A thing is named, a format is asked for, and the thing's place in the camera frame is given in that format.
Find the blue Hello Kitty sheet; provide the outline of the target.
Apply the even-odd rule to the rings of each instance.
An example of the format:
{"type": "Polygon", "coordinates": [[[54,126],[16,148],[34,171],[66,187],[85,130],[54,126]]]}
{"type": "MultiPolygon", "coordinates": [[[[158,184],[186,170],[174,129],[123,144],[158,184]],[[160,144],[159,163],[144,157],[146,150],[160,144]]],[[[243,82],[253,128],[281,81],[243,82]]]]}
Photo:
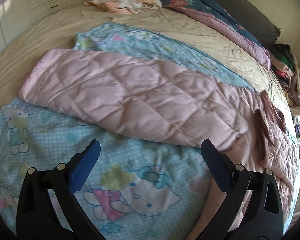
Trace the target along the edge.
{"type": "MultiPolygon", "coordinates": [[[[151,30],[107,22],[77,33],[75,42],[71,50],[169,61],[260,93],[212,56],[151,30]]],[[[32,70],[17,96],[0,110],[0,215],[8,227],[16,228],[28,169],[52,169],[96,139],[100,158],[76,197],[106,239],[194,239],[225,197],[202,159],[200,146],[127,137],[27,103],[19,92],[32,70]]]]}

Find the dark floral pink quilt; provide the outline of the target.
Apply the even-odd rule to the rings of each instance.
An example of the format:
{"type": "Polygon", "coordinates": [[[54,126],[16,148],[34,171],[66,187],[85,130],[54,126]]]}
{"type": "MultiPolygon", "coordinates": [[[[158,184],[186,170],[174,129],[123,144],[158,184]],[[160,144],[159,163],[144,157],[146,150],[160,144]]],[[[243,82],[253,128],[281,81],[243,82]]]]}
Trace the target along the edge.
{"type": "Polygon", "coordinates": [[[215,0],[160,0],[163,7],[182,12],[216,30],[270,70],[270,55],[264,46],[215,0]]]}

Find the beige bed sheet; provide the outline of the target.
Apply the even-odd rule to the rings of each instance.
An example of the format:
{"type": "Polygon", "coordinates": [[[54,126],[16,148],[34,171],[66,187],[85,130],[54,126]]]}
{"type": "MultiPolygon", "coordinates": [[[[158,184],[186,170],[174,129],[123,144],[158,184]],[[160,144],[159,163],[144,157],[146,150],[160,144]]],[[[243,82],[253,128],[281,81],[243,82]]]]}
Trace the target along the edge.
{"type": "Polygon", "coordinates": [[[212,28],[168,9],[120,15],[79,6],[62,10],[32,25],[0,54],[0,110],[17,96],[24,77],[42,55],[53,48],[72,48],[77,33],[106,22],[148,29],[197,48],[245,78],[257,91],[267,91],[294,132],[292,115],[275,75],[242,48],[212,28]]]}

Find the peach white small garment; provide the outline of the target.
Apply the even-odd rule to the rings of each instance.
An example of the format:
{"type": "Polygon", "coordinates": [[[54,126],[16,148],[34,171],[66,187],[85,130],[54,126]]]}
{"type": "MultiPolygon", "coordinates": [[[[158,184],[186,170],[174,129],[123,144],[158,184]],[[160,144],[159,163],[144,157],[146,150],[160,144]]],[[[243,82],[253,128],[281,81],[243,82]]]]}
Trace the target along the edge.
{"type": "Polygon", "coordinates": [[[137,14],[142,10],[162,8],[160,0],[92,0],[86,1],[84,5],[117,14],[137,14]]]}

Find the pink quilted jacket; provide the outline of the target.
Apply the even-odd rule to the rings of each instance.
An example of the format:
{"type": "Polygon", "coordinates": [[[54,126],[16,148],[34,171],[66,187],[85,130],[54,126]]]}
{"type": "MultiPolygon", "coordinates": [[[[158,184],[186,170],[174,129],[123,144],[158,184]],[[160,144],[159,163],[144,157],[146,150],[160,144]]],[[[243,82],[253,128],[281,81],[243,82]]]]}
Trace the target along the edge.
{"type": "Polygon", "coordinates": [[[265,91],[169,61],[53,49],[38,61],[19,96],[127,137],[190,147],[209,139],[233,162],[274,171],[283,221],[290,224],[300,184],[299,149],[265,91]]]}

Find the pile of mixed clothes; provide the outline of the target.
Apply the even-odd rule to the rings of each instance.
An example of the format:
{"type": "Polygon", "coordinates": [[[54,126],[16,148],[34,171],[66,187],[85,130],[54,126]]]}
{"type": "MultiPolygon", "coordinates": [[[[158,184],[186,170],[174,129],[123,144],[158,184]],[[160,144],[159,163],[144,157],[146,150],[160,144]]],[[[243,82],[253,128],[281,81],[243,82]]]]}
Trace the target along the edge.
{"type": "Polygon", "coordinates": [[[300,145],[300,64],[287,44],[274,44],[269,53],[271,70],[277,77],[288,102],[296,140],[300,145]]]}

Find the dark grey headboard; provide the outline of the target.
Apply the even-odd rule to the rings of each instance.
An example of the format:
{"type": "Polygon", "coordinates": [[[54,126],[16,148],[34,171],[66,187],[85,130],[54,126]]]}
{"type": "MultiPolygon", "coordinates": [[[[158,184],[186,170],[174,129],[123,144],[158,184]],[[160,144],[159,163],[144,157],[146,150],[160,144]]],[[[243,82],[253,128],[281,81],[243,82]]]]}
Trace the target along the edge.
{"type": "Polygon", "coordinates": [[[266,49],[276,42],[281,31],[247,0],[215,0],[249,31],[266,49]]]}

